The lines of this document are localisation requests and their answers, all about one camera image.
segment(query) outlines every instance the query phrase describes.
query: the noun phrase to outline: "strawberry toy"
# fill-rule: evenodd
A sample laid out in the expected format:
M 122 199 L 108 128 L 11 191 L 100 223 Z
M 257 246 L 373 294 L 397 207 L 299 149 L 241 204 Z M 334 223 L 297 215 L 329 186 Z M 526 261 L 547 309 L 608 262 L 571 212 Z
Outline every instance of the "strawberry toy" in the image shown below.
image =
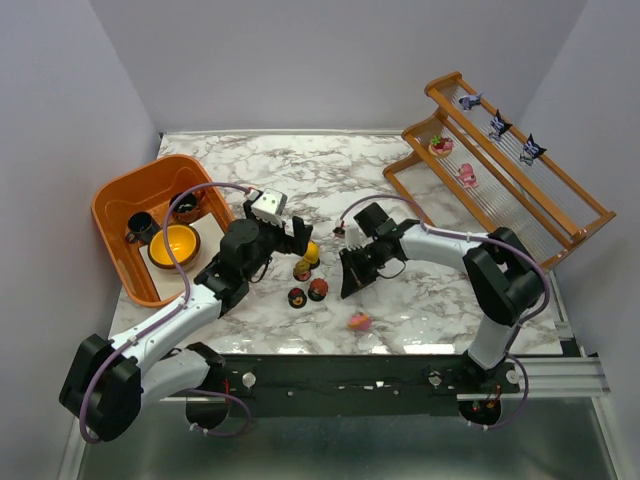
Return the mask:
M 453 150 L 453 140 L 449 137 L 435 135 L 429 142 L 428 150 L 435 158 L 448 157 Z

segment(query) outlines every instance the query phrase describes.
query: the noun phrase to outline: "black mug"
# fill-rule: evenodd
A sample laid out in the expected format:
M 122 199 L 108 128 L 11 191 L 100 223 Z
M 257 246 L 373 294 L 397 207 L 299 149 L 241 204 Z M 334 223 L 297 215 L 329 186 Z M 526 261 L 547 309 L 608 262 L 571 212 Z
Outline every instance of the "black mug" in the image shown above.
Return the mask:
M 160 225 L 156 223 L 150 213 L 134 213 L 127 222 L 129 233 L 124 237 L 128 243 L 138 241 L 149 244 L 153 236 L 160 231 Z
M 178 193 L 177 195 L 171 197 L 169 205 L 171 205 L 173 201 L 180 195 L 182 194 Z M 185 195 L 185 197 L 180 200 L 175 207 L 173 207 L 173 212 L 171 212 L 171 215 L 179 223 L 185 223 L 188 225 L 195 222 L 198 219 L 198 215 L 200 215 L 200 208 L 198 207 L 198 197 L 193 193 Z

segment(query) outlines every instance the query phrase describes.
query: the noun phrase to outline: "yellow bowl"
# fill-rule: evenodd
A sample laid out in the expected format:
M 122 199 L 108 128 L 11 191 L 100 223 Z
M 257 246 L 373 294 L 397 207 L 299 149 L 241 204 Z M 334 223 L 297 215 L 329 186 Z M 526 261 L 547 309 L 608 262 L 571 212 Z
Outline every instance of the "yellow bowl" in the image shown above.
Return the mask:
M 200 252 L 200 235 L 189 225 L 169 225 L 169 246 L 183 269 L 193 266 Z M 149 244 L 149 259 L 156 267 L 165 270 L 175 269 L 164 246 L 162 230 L 156 233 Z

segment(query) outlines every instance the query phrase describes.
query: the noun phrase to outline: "gray floor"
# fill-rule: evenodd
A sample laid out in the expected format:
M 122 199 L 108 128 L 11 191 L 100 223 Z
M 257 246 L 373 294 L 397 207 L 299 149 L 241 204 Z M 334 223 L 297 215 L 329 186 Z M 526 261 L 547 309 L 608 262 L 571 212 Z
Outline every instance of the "gray floor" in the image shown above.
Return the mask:
M 486 433 L 427 416 L 259 419 L 240 438 L 214 439 L 189 432 L 184 403 L 161 402 L 118 440 L 88 447 L 79 478 L 612 479 L 591 405 L 531 400 Z

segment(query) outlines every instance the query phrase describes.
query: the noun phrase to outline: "screw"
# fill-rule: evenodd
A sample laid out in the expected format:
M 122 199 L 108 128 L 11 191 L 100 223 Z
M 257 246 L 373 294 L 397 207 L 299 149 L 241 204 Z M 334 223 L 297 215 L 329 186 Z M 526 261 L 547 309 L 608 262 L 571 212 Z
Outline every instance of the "screw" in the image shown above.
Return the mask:
M 507 372 L 507 382 L 509 382 L 512 385 L 517 385 L 519 381 L 520 381 L 520 375 L 518 375 L 518 372 L 516 372 L 515 370 L 509 370 Z
M 442 383 L 442 378 L 440 378 L 440 373 L 435 370 L 429 374 L 429 383 L 434 387 L 437 387 Z
M 252 372 L 247 372 L 242 376 L 242 384 L 251 388 L 256 384 L 256 376 Z

